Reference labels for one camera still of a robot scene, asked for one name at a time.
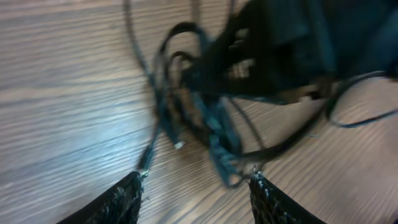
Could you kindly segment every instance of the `wooden table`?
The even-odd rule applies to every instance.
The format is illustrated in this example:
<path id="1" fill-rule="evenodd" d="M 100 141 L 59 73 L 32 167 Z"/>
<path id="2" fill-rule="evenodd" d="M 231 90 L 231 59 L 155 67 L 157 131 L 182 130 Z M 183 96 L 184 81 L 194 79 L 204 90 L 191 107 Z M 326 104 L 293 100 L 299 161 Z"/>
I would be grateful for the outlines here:
<path id="1" fill-rule="evenodd" d="M 200 4 L 200 22 L 216 37 L 227 1 Z M 174 24 L 192 19 L 191 11 L 187 0 L 133 2 L 148 60 Z M 180 35 L 172 50 L 195 44 Z M 155 122 L 152 91 L 134 60 L 120 0 L 1 0 L 0 49 L 0 223 L 55 223 L 135 168 Z M 345 98 L 340 118 L 395 108 L 397 93 L 396 85 L 370 80 Z M 269 146 L 319 105 L 238 103 Z M 255 149 L 243 120 L 231 114 Z M 397 132 L 397 118 L 358 129 L 321 121 L 312 133 L 317 139 L 304 139 L 265 174 L 328 223 L 392 223 Z M 206 149 L 189 134 L 182 138 L 179 151 L 160 138 L 140 222 L 253 223 L 247 185 L 224 189 Z"/>

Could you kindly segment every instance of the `wood grain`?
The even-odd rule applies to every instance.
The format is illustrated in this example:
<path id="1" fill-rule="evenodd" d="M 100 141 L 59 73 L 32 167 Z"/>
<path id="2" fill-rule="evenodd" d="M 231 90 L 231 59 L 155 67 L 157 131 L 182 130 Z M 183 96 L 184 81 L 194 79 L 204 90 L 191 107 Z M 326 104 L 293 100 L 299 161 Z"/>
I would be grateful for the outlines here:
<path id="1" fill-rule="evenodd" d="M 134 1 L 144 55 L 167 30 L 200 21 L 213 36 L 227 1 Z M 179 35 L 172 50 L 195 51 Z M 120 0 L 0 0 L 0 223 L 55 223 L 134 169 L 155 118 L 152 92 L 134 61 Z M 370 80 L 344 98 L 339 118 L 354 121 L 395 108 L 396 85 Z M 280 107 L 238 100 L 267 145 L 286 137 L 319 106 Z M 248 127 L 231 109 L 248 151 Z M 392 223 L 398 218 L 398 119 L 345 130 L 320 121 L 266 176 L 328 223 Z M 184 133 L 175 150 L 164 135 L 140 223 L 253 223 L 248 187 L 226 190 L 206 149 Z"/>

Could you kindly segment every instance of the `tangled cable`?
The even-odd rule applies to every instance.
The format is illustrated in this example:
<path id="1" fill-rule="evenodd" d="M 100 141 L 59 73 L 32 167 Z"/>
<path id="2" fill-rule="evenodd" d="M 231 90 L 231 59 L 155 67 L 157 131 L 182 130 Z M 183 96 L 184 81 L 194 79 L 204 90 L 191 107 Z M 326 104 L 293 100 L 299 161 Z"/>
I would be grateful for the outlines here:
<path id="1" fill-rule="evenodd" d="M 331 99 L 328 100 L 328 102 L 325 103 L 317 112 L 315 112 L 296 132 L 291 134 L 284 142 L 272 147 L 265 147 L 260 135 L 248 116 L 238 104 L 236 104 L 231 98 L 228 98 L 228 101 L 241 114 L 245 122 L 247 122 L 250 130 L 258 141 L 258 151 L 244 153 L 241 139 L 231 118 L 229 117 L 224 101 L 221 100 L 219 96 L 204 95 L 190 91 L 190 101 L 193 102 L 194 107 L 199 110 L 202 115 L 201 125 L 198 126 L 184 107 L 181 93 L 177 91 L 178 88 L 184 87 L 184 83 L 177 82 L 178 86 L 172 86 L 174 80 L 170 77 L 171 64 L 178 60 L 178 72 L 180 72 L 182 69 L 182 62 L 192 63 L 195 60 L 195 57 L 184 51 L 174 52 L 168 57 L 167 45 L 170 39 L 184 32 L 194 33 L 197 36 L 200 51 L 204 52 L 210 44 L 206 32 L 194 22 L 182 22 L 174 26 L 160 45 L 154 58 L 154 69 L 153 71 L 150 71 L 134 34 L 131 18 L 131 3 L 129 0 L 124 0 L 124 11 L 127 33 L 131 40 L 132 49 L 140 67 L 143 69 L 144 74 L 153 88 L 156 113 L 158 116 L 158 122 L 154 129 L 153 138 L 145 149 L 139 162 L 139 169 L 141 170 L 148 170 L 150 168 L 150 164 L 154 156 L 155 143 L 161 130 L 165 131 L 166 135 L 173 142 L 176 148 L 180 148 L 182 146 L 182 142 L 178 138 L 179 133 L 177 130 L 179 129 L 179 124 L 184 124 L 202 144 L 209 148 L 210 159 L 219 172 L 225 185 L 229 188 L 236 188 L 242 181 L 251 177 L 251 173 L 245 174 L 239 169 L 239 164 L 245 163 L 248 160 L 261 162 L 261 165 L 259 166 L 259 169 L 261 169 L 266 162 L 283 155 L 286 151 L 291 149 L 295 143 L 306 136 L 308 131 L 317 123 L 324 110 L 326 111 L 326 117 L 331 120 L 331 114 L 336 107 L 338 99 L 351 86 L 365 79 L 354 79 L 342 85 L 336 94 L 333 95 Z M 229 16 L 232 15 L 233 11 L 234 1 L 231 1 Z M 161 82 L 157 78 L 160 76 L 160 73 L 162 74 Z M 177 118 L 173 116 L 170 108 L 171 106 L 179 114 L 179 122 L 177 122 Z M 367 119 L 366 121 L 354 124 L 339 124 L 339 126 L 344 128 L 353 128 L 354 126 L 378 121 L 397 113 L 398 111 L 394 110 L 383 114 L 382 116 Z M 230 179 L 232 175 L 238 176 L 239 181 L 231 182 Z"/>

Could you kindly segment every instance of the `wooden surface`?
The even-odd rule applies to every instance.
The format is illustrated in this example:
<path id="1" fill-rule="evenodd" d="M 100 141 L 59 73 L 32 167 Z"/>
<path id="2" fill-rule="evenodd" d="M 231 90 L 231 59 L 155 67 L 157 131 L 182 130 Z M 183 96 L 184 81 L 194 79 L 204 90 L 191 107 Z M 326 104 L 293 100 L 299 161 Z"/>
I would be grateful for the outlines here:
<path id="1" fill-rule="evenodd" d="M 134 2 L 147 59 L 191 10 L 188 0 Z M 213 37 L 226 11 L 227 1 L 201 2 L 201 23 Z M 176 37 L 176 49 L 194 50 L 193 37 Z M 121 1 L 1 0 L 0 53 L 0 223 L 55 223 L 134 169 L 155 122 L 152 92 L 133 59 Z M 339 118 L 396 108 L 397 94 L 396 85 L 368 81 L 344 99 Z M 318 106 L 238 102 L 269 146 Z M 321 121 L 317 139 L 304 139 L 265 173 L 328 223 L 392 223 L 397 133 L 397 118 L 358 129 Z M 248 187 L 225 190 L 207 151 L 189 134 L 182 138 L 179 151 L 164 135 L 157 144 L 140 223 L 253 223 Z"/>

